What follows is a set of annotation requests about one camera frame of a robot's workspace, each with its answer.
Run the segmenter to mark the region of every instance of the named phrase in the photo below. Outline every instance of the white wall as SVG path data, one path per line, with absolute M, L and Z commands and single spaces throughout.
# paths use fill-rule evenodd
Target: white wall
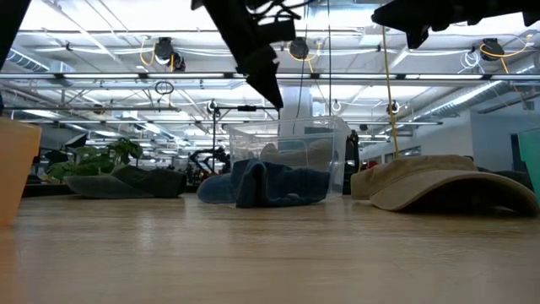
M 442 126 L 422 126 L 411 138 L 400 137 L 399 149 L 421 146 L 422 155 L 473 155 L 473 136 L 470 111 L 460 113 L 459 117 L 441 120 Z M 360 158 L 372 157 L 394 152 L 394 143 L 375 144 L 360 152 Z
M 473 113 L 471 123 L 475 164 L 492 171 L 512 170 L 510 136 L 540 128 L 540 111 L 527 113 L 518 104 L 489 114 Z

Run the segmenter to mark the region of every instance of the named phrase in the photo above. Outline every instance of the green leaves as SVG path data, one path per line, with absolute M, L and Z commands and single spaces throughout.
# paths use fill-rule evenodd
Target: green leaves
M 129 164 L 129 156 L 140 159 L 143 148 L 127 138 L 120 138 L 110 144 L 107 149 L 95 147 L 81 147 L 75 151 L 78 163 L 73 160 L 51 165 L 47 175 L 57 180 L 65 176 L 97 176 L 110 174 L 116 165 Z
M 127 138 L 120 138 L 115 143 L 109 144 L 109 149 L 115 154 L 115 164 L 129 164 L 129 156 L 140 159 L 143 156 L 143 147 Z

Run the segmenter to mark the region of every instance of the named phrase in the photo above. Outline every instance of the wooden table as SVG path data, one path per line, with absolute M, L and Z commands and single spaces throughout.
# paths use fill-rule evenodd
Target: wooden table
M 539 303 L 540 220 L 25 199 L 0 303 Z

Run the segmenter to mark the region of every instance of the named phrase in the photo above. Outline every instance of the blue denim cloth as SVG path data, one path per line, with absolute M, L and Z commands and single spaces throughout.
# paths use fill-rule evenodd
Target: blue denim cloth
M 197 196 L 205 203 L 236 203 L 238 208 L 292 207 L 322 201 L 329 183 L 328 172 L 251 159 L 235 162 L 230 174 L 209 177 Z

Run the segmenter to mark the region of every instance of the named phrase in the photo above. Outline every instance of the yellow rope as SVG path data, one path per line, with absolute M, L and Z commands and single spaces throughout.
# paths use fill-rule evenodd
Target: yellow rope
M 390 89 L 390 64 L 388 63 L 388 50 L 386 48 L 386 27 L 382 27 L 382 43 L 385 50 L 386 88 L 388 89 L 388 113 L 390 113 L 391 135 L 394 139 L 395 159 L 399 159 L 399 146 L 397 145 L 396 116 L 392 111 L 392 90 Z

